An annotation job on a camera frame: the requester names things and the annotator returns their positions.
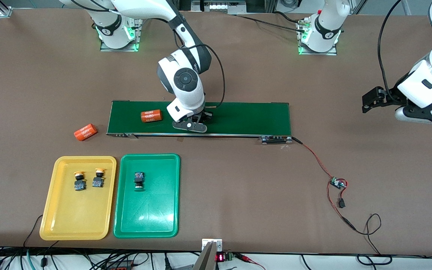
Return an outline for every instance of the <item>white floor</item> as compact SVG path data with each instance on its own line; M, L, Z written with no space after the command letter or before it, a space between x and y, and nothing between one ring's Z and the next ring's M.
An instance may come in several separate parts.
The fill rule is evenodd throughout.
M300 255L278 255L278 254L246 254L252 260L263 265L266 270L307 270L302 262ZM91 255L94 263L105 259L108 255ZM42 256L31 256L36 270L41 270L40 261ZM192 265L197 260L197 256L192 253L168 253L168 258L173 269ZM372 270L371 266L361 265L354 256L323 256L323 255L305 255L304 258L312 270ZM47 256L48 265L46 270L55 270L53 262ZM141 263L146 259L146 255L139 254L135 263ZM375 263L381 263L387 259L372 258ZM91 265L83 256L79 255L57 255L54 256L58 270L89 270ZM11 263L9 270L21 270L19 257ZM22 258L24 270L30 270L27 258ZM164 270L164 254L153 253L153 263L155 270ZM7 263L3 263L1 269L4 269ZM237 270L262 270L258 265L244 263L238 259L219 263L221 270L227 270L237 267ZM146 263L134 268L135 270L152 270L151 259ZM432 259L423 258L394 258L390 265L377 266L378 270L432 270Z

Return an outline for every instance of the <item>metal bracket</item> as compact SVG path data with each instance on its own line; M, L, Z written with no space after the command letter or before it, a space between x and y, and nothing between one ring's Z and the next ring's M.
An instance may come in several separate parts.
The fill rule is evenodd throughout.
M130 138L130 139L138 139L138 137L136 135L134 135L133 133L125 133L124 134L126 137Z
M201 250L204 250L208 242L215 242L216 243L216 251L222 252L223 251L223 239L211 239L211 238L205 238L201 241Z
M12 7L7 7L7 14L4 14L3 12L0 12L0 18L9 18L12 14Z
M263 145L292 144L293 139L290 136L260 136L259 140Z

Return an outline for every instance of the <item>metal frame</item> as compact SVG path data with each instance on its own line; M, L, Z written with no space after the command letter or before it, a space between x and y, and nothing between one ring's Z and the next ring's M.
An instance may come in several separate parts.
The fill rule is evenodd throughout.
M223 250L223 240L203 239L202 247L202 252L196 263L194 263L192 270L215 270L216 253Z
M367 2L368 0L361 0L361 2L354 8L352 14L359 14Z
M9 17L11 16L11 7L8 7L0 0L0 17Z

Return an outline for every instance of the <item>black switch component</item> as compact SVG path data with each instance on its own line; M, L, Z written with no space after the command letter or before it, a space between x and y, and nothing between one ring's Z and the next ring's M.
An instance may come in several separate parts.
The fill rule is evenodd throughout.
M134 183L135 183L135 190L136 191L142 191L143 190L143 183L144 183L144 172L137 171L134 173Z
M104 184L104 169L96 169L96 177L93 178L93 186L95 188L102 188Z
M86 180L84 179L83 173L83 171L77 171L74 173L74 177L76 178L76 181L74 181L74 190L76 191L82 191L86 189Z
M344 199L343 198L341 198L341 199L338 200L337 205L338 205L339 208L346 207L346 204L344 203Z

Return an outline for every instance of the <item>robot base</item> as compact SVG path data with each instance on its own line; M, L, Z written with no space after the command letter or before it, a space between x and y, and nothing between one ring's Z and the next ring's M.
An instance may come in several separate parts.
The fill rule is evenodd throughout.
M325 52L317 52L310 49L306 44L302 42L302 39L307 38L307 35L311 29L311 18L307 17L302 21L299 21L295 24L296 29L302 29L305 32L301 33L298 32L297 38L298 38L298 54L300 55L338 55L338 51L336 50L336 43L338 42L338 39L336 38L336 41L333 45L333 47L329 51Z
M101 41L100 51L125 51L125 52L134 52L139 51L139 41L141 40L141 29L143 27L143 20L130 20L131 28L127 29L127 35L131 38L134 38L130 43L128 43L123 48L110 48L103 41Z
M334 45L329 51L316 52L308 48L305 44L301 43L301 40L298 39L298 54L300 55L338 55L338 52L336 51L336 45Z

